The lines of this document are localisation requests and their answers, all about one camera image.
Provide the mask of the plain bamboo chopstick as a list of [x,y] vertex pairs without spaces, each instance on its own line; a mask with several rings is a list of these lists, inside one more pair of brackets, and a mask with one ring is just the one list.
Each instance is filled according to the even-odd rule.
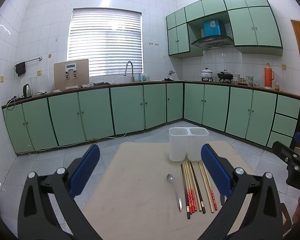
[[200,169],[200,174],[201,174],[202,179],[203,179],[207,199],[208,199],[208,202],[209,202],[210,211],[211,211],[211,213],[214,213],[215,209],[214,209],[214,205],[213,205],[213,202],[212,202],[212,199],[211,199],[210,187],[207,183],[207,178],[206,178],[206,174],[205,174],[205,171],[204,171],[204,167],[203,167],[201,162],[198,162],[198,166],[199,166],[199,169]]
[[202,212],[202,205],[201,205],[201,202],[200,202],[200,198],[199,198],[199,194],[198,194],[198,190],[197,190],[197,185],[196,185],[196,182],[195,182],[195,179],[194,179],[194,172],[193,172],[190,161],[188,161],[188,164],[189,164],[189,169],[190,169],[190,173],[191,173],[191,177],[192,177],[192,181],[193,181],[194,191],[195,191],[195,194],[196,194],[197,209],[200,212]]

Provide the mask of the red patterned bamboo chopstick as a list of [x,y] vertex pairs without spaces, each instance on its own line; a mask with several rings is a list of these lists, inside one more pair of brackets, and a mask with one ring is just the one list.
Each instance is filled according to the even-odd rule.
[[185,181],[186,181],[186,188],[187,188],[187,198],[189,202],[189,213],[190,215],[192,214],[192,203],[191,203],[191,189],[189,187],[189,182],[188,182],[188,176],[187,176],[187,170],[186,170],[186,161],[183,161],[183,170],[185,174]]

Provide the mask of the black chopstick silver band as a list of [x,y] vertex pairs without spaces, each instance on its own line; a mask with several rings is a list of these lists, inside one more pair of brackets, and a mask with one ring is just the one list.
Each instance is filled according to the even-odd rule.
[[188,195],[187,195],[185,172],[184,172],[183,164],[181,164],[180,166],[181,166],[181,172],[182,172],[182,176],[183,176],[183,187],[184,187],[184,194],[185,194],[186,214],[187,214],[187,219],[190,219],[191,215],[190,215],[189,199],[188,199]]

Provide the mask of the metal spoon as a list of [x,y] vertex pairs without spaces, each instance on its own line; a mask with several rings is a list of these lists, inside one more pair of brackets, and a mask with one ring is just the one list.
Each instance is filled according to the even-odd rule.
[[182,209],[183,209],[183,205],[182,205],[182,200],[181,200],[181,198],[180,198],[179,195],[178,195],[177,188],[176,188],[176,186],[175,186],[175,177],[174,177],[172,174],[169,173],[169,174],[167,175],[167,177],[166,177],[166,181],[167,181],[170,185],[172,185],[172,187],[173,187],[173,190],[174,190],[174,193],[175,193],[175,197],[176,197],[176,200],[177,200],[178,210],[179,210],[179,212],[181,212]]

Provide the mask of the glass jar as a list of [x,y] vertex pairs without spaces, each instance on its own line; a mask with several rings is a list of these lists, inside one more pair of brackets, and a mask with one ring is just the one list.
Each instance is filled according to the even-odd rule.
[[280,84],[279,81],[275,81],[275,90],[279,91],[280,90]]

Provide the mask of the orange thermos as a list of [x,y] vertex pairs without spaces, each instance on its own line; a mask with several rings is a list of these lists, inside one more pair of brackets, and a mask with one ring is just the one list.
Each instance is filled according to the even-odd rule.
[[274,71],[269,63],[266,63],[264,67],[264,87],[266,89],[272,89],[274,80]]

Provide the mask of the black wok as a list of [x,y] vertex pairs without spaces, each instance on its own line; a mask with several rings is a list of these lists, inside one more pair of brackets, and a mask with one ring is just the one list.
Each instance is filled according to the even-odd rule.
[[219,82],[231,83],[233,80],[233,74],[229,73],[226,69],[217,73]]

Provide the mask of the white twin utensil holder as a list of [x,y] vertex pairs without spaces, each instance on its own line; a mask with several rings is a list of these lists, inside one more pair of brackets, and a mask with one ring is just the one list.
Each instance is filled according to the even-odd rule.
[[172,127],[169,129],[169,159],[171,161],[200,161],[202,146],[209,132],[202,127]]

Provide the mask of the green lower cabinets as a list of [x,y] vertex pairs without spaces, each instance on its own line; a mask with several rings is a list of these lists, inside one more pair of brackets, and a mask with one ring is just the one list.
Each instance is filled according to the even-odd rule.
[[208,82],[147,82],[12,99],[2,108],[16,154],[84,144],[186,120],[270,149],[294,146],[300,96]]

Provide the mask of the green cabinets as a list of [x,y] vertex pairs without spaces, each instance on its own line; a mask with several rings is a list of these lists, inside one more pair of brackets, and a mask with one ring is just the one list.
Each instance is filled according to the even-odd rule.
[[282,56],[282,39],[268,0],[199,0],[166,17],[168,54],[186,58],[204,50],[191,43],[205,37],[203,23],[219,20],[222,34],[242,54]]
[[300,96],[208,82],[147,82],[12,99],[2,108],[16,154],[84,144],[186,120],[270,149],[294,146]]

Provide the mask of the white ceramic pot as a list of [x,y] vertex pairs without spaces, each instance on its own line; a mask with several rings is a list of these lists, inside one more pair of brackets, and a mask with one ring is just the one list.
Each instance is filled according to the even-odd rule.
[[213,71],[209,70],[207,67],[201,71],[201,80],[204,82],[213,82]]

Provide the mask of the electric kettle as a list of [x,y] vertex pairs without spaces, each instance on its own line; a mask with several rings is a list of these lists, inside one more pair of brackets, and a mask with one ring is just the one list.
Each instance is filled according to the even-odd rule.
[[32,91],[31,86],[29,84],[23,85],[23,98],[31,98],[32,97]]

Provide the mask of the green upper cabinets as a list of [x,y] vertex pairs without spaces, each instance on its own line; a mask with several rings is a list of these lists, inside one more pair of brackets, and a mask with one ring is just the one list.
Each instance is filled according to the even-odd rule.
[[168,54],[186,58],[204,50],[191,43],[205,37],[203,23],[219,20],[222,34],[242,54],[282,56],[282,39],[268,0],[199,0],[166,17]]

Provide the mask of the range hood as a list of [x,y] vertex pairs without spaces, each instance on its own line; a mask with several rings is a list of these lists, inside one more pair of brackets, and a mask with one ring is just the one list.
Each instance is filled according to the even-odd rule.
[[208,36],[202,37],[191,43],[193,46],[202,48],[202,50],[217,49],[219,47],[234,46],[234,41],[229,36]]

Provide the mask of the blue box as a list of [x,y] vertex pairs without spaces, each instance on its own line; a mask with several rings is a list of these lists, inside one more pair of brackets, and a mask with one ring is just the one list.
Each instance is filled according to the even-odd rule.
[[219,20],[210,20],[203,23],[203,31],[205,37],[218,36],[222,34]]

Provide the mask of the cardboard box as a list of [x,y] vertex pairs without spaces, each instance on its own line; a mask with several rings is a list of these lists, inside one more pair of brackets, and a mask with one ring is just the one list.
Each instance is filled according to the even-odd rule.
[[55,89],[78,88],[89,83],[88,59],[55,63],[53,69]]

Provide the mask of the dark towel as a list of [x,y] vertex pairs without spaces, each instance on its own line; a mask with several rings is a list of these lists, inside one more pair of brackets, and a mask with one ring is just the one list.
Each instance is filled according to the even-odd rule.
[[22,76],[26,73],[26,62],[23,61],[15,65],[15,72],[18,77]]

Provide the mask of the white window blind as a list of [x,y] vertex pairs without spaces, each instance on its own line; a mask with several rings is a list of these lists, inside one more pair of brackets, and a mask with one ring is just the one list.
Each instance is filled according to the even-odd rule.
[[90,77],[142,73],[142,13],[113,8],[74,9],[67,59],[88,59]]

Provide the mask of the towel rail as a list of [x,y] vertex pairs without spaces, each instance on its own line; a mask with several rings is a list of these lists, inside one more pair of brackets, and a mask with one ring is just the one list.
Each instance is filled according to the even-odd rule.
[[23,61],[23,63],[29,63],[29,62],[33,62],[33,61],[42,61],[42,59],[43,59],[43,57],[40,56],[40,57],[37,57],[37,58],[34,58],[34,59]]

